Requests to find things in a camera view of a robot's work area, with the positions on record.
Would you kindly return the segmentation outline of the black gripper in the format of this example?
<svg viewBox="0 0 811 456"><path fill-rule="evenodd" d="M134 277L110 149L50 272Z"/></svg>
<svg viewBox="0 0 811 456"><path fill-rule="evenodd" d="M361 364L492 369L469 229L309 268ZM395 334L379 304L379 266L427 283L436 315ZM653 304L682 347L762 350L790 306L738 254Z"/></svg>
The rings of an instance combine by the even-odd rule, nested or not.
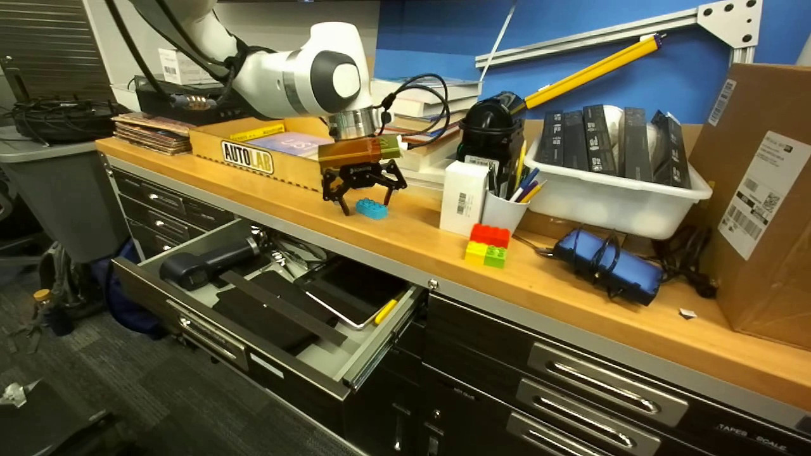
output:
<svg viewBox="0 0 811 456"><path fill-rule="evenodd" d="M345 192L355 187L373 187L382 185L385 187L385 200L397 190L407 187L407 179L402 177L399 168L387 160L387 163L359 163L359 166L341 166L341 168L327 168L322 173L322 195L331 200L345 215L349 215L349 206L345 204Z"/></svg>

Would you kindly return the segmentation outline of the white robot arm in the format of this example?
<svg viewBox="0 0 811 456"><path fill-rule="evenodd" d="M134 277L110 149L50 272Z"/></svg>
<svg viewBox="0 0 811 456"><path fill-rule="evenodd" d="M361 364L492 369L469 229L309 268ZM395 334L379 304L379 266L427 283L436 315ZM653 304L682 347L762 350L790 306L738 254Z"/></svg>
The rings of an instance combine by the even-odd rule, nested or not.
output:
<svg viewBox="0 0 811 456"><path fill-rule="evenodd" d="M160 39L219 84L214 95L203 95L160 81L131 39L118 0L103 3L142 74L138 101L160 101L191 117L218 114L228 103L264 119L327 117L331 144L319 153L319 185L322 197L341 212L349 212L347 190L382 185L382 204L390 204L395 190L407 187L397 163L373 149L382 147L385 136L375 122L368 59L352 22L314 22L298 49L273 52L232 36L218 19L214 0L129 0Z"/></svg>

